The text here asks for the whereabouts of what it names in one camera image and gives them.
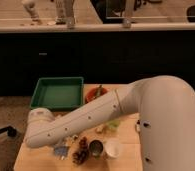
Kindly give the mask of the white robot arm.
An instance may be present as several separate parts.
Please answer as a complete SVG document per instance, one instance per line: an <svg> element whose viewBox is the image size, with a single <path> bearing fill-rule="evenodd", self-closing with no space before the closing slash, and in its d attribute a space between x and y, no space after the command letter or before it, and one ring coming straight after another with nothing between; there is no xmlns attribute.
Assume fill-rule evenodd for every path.
<svg viewBox="0 0 195 171"><path fill-rule="evenodd" d="M29 112L30 148L59 140L121 116L140 115L143 171L195 171L195 91L175 76L141 79L55 118L45 108Z"/></svg>

